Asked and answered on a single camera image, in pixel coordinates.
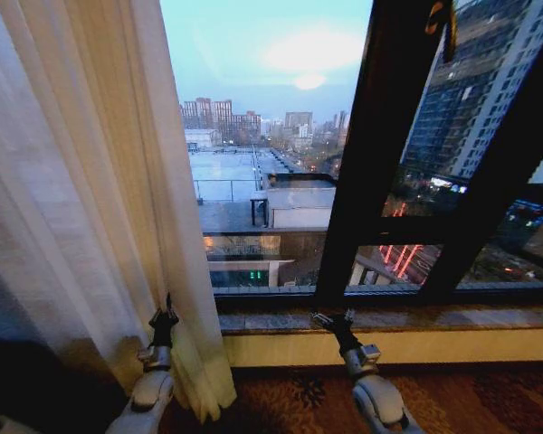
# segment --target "window frame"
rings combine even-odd
[[[353,306],[366,302],[378,305],[421,301],[426,304],[543,302],[543,285],[540,288],[539,284],[507,288],[507,285],[479,282],[473,289],[461,284],[543,158],[543,45],[453,213],[430,217],[382,216],[441,42],[441,24],[446,16],[433,17],[439,22],[438,28],[432,34],[424,33],[434,3],[434,0],[404,0],[399,7],[386,0],[374,1],[315,293],[221,295],[216,298],[218,304],[234,303],[238,298],[242,306],[252,302],[261,306],[265,298],[266,304],[271,301],[270,308]],[[445,8],[450,5],[449,0],[441,3]],[[389,100],[395,104],[386,104]],[[389,119],[394,120],[394,127]],[[526,126],[531,126],[530,133],[523,131]],[[367,140],[384,137],[388,146],[363,146]],[[515,146],[511,151],[508,144],[522,139],[530,139],[531,146],[523,149]],[[377,160],[378,165],[367,171],[365,162],[370,159]],[[371,186],[369,196],[367,185]],[[361,206],[361,215],[358,197],[366,201]],[[479,209],[483,209],[482,218]],[[369,290],[361,294],[345,292],[359,246],[416,243],[443,245],[420,288],[385,294]]]

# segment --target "cloudy sky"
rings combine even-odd
[[[350,111],[371,0],[161,0],[181,101],[231,99],[264,118]]]

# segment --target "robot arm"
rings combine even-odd
[[[423,433],[410,412],[398,389],[389,381],[376,375],[376,361],[380,352],[375,345],[362,345],[352,334],[352,313],[325,316],[312,314],[312,318],[332,332],[338,339],[340,355],[346,363],[349,375],[356,379],[352,395],[358,411],[367,421],[372,432]]]
[[[171,368],[171,328],[178,318],[167,296],[167,311],[158,310],[149,324],[155,329],[149,348],[138,352],[144,374],[138,379],[125,410],[115,419],[107,434],[155,434],[165,407],[173,396]]]

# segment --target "sheer white curtain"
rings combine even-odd
[[[170,292],[177,398],[233,401],[157,0],[0,1],[0,278],[127,390]]]

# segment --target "carpet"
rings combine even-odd
[[[238,399],[203,427],[172,402],[163,433],[368,433],[343,369],[234,370]],[[385,374],[427,433],[543,433],[543,371]]]

